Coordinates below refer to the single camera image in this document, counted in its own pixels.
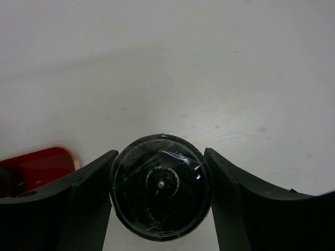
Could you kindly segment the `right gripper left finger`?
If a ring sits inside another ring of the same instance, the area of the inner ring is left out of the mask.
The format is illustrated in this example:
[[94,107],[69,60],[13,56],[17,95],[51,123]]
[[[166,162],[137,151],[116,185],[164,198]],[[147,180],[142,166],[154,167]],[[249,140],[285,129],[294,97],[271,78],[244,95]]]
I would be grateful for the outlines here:
[[79,170],[1,199],[1,250],[102,250],[111,212],[111,150]]

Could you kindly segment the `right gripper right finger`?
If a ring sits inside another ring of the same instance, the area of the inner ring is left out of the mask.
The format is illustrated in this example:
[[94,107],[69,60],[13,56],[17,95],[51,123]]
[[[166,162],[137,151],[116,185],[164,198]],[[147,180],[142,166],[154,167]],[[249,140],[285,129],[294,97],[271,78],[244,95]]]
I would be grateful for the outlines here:
[[334,192],[319,196],[273,185],[205,150],[220,250],[334,250]]

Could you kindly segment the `silver lid jar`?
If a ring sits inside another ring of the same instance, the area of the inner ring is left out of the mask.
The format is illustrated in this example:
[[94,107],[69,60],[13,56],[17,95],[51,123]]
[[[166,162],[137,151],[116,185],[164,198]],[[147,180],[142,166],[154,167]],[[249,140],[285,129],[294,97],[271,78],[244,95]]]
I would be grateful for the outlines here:
[[169,134],[144,136],[114,159],[109,193],[118,220],[155,242],[193,232],[208,215],[214,185],[203,154]]

